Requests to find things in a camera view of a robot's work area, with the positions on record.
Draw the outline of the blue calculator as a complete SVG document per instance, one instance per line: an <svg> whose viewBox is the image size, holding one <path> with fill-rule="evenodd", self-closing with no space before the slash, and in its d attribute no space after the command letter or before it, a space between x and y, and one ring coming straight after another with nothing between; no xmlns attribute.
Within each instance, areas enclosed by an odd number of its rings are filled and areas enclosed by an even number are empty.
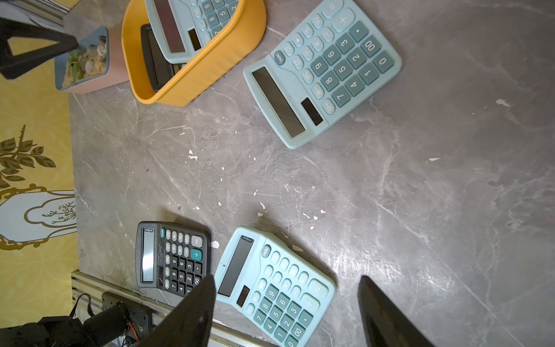
<svg viewBox="0 0 555 347"><path fill-rule="evenodd" d="M159 48L172 64L192 60L230 22L238 5L229 0L145 0Z"/></svg>
<svg viewBox="0 0 555 347"><path fill-rule="evenodd" d="M334 281L274 234L238 227L215 272L216 299L279 346L305 346L331 304Z"/></svg>
<svg viewBox="0 0 555 347"><path fill-rule="evenodd" d="M401 70L392 44L355 1L323 1L244 78L289 149L351 113Z"/></svg>

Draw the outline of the yellow storage box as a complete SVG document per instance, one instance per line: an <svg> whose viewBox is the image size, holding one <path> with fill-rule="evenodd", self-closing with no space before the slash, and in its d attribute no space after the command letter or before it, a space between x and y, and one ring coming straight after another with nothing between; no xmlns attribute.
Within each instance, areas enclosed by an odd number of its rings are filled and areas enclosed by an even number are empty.
<svg viewBox="0 0 555 347"><path fill-rule="evenodd" d="M151 87L143 59L141 27L150 24L145 1L130 1L121 42L135 98L143 104L183 107L233 69L259 45L267 24L264 1L238 1L230 22L158 92Z"/></svg>

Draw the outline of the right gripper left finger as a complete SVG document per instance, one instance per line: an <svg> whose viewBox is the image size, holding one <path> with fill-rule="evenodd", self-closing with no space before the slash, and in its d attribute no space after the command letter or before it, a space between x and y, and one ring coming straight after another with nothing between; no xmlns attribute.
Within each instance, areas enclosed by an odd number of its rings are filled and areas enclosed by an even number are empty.
<svg viewBox="0 0 555 347"><path fill-rule="evenodd" d="M208 275L138 346L207 346L215 299L214 277Z"/></svg>

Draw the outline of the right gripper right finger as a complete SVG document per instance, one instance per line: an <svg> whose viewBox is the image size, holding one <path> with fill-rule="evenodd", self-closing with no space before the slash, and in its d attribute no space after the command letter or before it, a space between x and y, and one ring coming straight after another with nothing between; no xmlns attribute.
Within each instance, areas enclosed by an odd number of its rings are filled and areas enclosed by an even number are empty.
<svg viewBox="0 0 555 347"><path fill-rule="evenodd" d="M361 276L357 296L367 346L433 347L370 277Z"/></svg>

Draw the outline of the black calculator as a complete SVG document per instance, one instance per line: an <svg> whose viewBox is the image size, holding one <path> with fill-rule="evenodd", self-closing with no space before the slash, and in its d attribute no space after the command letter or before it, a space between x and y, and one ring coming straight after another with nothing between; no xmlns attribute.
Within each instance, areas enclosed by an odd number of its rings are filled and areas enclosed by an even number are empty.
<svg viewBox="0 0 555 347"><path fill-rule="evenodd" d="M158 92L185 64L172 64L166 60L150 24L141 27L143 59L151 87Z"/></svg>
<svg viewBox="0 0 555 347"><path fill-rule="evenodd" d="M137 285L186 297L211 273L210 243L207 231L163 221L139 222Z"/></svg>

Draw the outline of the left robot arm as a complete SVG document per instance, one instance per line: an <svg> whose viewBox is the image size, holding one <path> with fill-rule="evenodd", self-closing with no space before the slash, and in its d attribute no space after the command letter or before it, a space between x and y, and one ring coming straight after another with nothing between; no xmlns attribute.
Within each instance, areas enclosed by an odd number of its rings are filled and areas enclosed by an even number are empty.
<svg viewBox="0 0 555 347"><path fill-rule="evenodd" d="M15 55L9 40L19 38L39 38L55 44ZM14 20L1 19L1 74L13 80L35 67L79 47L75 37L56 30L42 28ZM75 317L76 309L68 316L44 317L39 322L1 329L2 346L107 346L117 338L125 338L128 333L140 341L140 335L133 325L128 306L123 302L93 314L88 306L90 318L80 322Z"/></svg>

